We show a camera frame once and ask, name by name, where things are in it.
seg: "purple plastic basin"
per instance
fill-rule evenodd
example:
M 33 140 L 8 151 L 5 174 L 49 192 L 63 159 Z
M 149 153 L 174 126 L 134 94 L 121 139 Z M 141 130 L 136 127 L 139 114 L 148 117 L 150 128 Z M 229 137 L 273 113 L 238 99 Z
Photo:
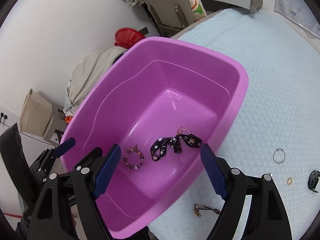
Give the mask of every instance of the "purple plastic basin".
M 150 147 L 185 129 L 217 151 L 244 100 L 248 75 L 237 61 L 194 44 L 167 38 L 143 39 L 99 80 L 69 124 L 62 141 L 76 146 L 63 156 L 72 167 L 95 147 L 138 145 L 145 156 L 135 171 L 123 160 L 105 194 L 96 201 L 114 238 L 127 238 L 161 215 L 203 170 L 200 148 L 168 147 L 158 162 Z M 128 158 L 139 163 L 137 155 Z

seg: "black strap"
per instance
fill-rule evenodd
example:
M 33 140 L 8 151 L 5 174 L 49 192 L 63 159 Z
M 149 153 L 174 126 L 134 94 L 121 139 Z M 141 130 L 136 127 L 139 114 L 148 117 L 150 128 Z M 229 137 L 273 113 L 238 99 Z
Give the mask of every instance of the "black strap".
M 157 162 L 167 153 L 167 145 L 173 149 L 175 153 L 181 153 L 180 139 L 184 140 L 187 146 L 199 148 L 202 140 L 193 134 L 177 134 L 175 137 L 159 138 L 150 148 L 151 158 Z

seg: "blue gripper pad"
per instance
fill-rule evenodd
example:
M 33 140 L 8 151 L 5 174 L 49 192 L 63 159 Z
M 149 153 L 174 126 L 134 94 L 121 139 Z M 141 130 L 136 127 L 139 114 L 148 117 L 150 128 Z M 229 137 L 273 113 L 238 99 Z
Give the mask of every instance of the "blue gripper pad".
M 68 150 L 70 150 L 75 145 L 76 145 L 76 140 L 70 137 L 68 140 L 66 140 L 65 142 L 63 142 L 53 150 L 52 156 L 54 158 L 60 158 L 62 155 L 64 155 Z
M 215 193 L 220 195 L 223 200 L 226 200 L 228 196 L 226 180 L 215 162 L 215 158 L 217 157 L 214 155 L 209 145 L 204 144 L 202 146 L 200 157 Z
M 121 148 L 119 145 L 114 145 L 111 152 L 107 154 L 103 166 L 95 177 L 95 188 L 92 192 L 93 196 L 97 199 L 100 195 L 104 194 L 107 190 L 112 175 L 118 166 L 121 157 Z

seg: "red plastic basket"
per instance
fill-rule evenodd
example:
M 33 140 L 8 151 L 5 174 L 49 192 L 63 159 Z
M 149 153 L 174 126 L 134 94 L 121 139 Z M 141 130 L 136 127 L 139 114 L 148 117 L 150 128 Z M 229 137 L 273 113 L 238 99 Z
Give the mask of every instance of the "red plastic basket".
M 142 35 L 135 29 L 132 28 L 121 28 L 115 34 L 116 46 L 121 46 L 126 49 L 130 49 L 138 41 L 144 39 L 145 36 Z

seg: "watch face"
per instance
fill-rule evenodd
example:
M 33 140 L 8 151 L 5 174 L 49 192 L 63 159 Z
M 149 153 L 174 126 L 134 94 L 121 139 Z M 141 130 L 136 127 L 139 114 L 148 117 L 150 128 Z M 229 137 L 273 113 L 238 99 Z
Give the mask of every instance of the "watch face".
M 318 172 L 317 171 L 314 171 L 313 173 L 311 173 L 310 175 L 310 179 L 315 179 L 316 177 L 318 177 Z

